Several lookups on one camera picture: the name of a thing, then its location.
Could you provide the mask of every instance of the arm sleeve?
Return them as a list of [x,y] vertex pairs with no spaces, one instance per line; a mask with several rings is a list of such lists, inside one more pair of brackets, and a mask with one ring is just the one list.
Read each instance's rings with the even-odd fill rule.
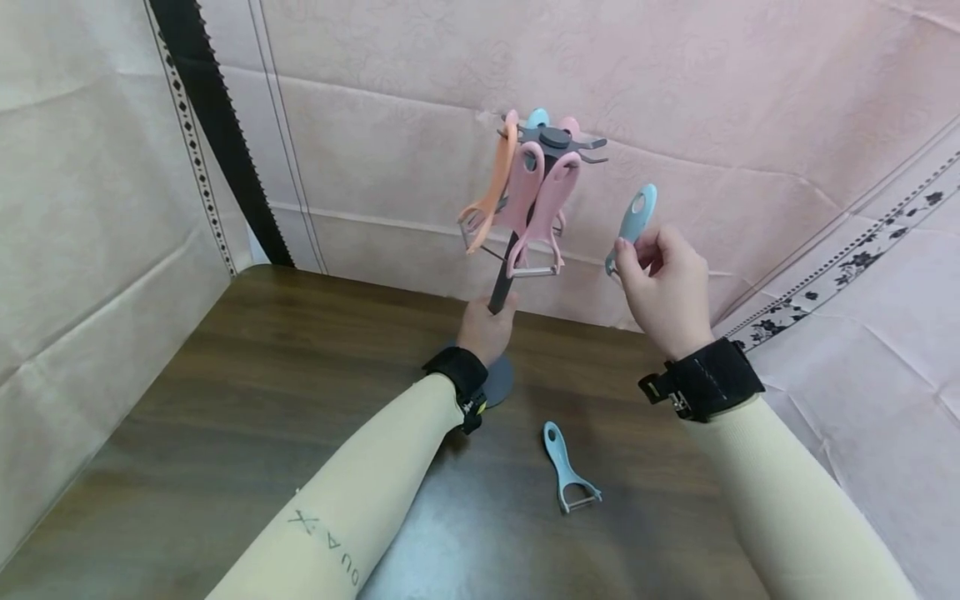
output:
[[684,426],[713,463],[773,598],[916,598],[864,515],[762,397]]
[[396,536],[444,435],[463,423],[453,383],[427,375],[340,446],[207,600],[356,597]]

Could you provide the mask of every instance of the stand base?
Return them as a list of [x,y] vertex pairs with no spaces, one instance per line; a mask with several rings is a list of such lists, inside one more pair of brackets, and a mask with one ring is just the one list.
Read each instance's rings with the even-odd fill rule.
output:
[[[444,346],[444,348],[450,348],[452,346],[455,346],[455,343],[450,342]],[[497,358],[487,369],[487,381],[484,382],[481,388],[487,397],[487,408],[484,410],[490,410],[507,399],[507,396],[510,395],[510,391],[513,388],[514,364],[510,362],[506,354],[502,354],[500,358]]]

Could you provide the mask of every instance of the table surface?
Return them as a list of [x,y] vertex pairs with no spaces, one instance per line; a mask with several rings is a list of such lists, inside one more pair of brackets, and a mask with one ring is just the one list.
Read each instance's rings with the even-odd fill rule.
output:
[[[0,573],[0,597],[204,598],[462,310],[246,271]],[[703,456],[636,388],[661,361],[642,335],[520,314],[509,355],[513,393],[447,436],[361,598],[766,597]],[[561,514],[547,420],[603,503]]]

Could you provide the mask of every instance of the wrist strap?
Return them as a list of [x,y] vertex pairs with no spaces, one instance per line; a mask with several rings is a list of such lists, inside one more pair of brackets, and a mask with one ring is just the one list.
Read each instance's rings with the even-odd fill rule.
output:
[[669,399],[681,419],[706,423],[765,391],[747,356],[727,338],[664,365],[666,373],[649,374],[637,385],[651,404]]
[[442,349],[422,368],[428,375],[438,372],[453,382],[457,405],[464,413],[464,424],[460,426],[464,433],[468,434],[483,424],[480,413],[487,407],[487,397],[481,386],[487,380],[487,368],[473,352],[450,346]]

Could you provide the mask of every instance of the light blue peeler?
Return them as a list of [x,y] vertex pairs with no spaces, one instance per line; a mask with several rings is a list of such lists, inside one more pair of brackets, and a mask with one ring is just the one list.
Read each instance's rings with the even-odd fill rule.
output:
[[[570,511],[582,506],[587,506],[591,502],[603,502],[603,495],[600,491],[594,488],[589,481],[573,472],[570,459],[566,455],[564,434],[560,432],[557,423],[552,420],[543,424],[543,444],[546,446],[546,453],[550,455],[553,467],[557,470],[557,497],[560,498],[560,508],[564,511],[564,515],[568,515]],[[564,490],[571,484],[583,487],[584,490],[589,492],[590,496],[568,504],[566,498],[564,498]]]
[[[620,222],[620,233],[617,237],[622,237],[631,244],[636,242],[643,230],[647,228],[650,217],[654,214],[654,206],[657,205],[657,187],[653,183],[647,183],[636,192],[634,198],[627,206],[627,212],[623,215],[623,221]],[[607,254],[607,275],[612,275],[615,267],[613,261],[616,258],[616,250],[611,250]]]
[[527,117],[527,124],[523,127],[532,130],[540,126],[550,127],[550,115],[546,113],[546,108],[534,108]]

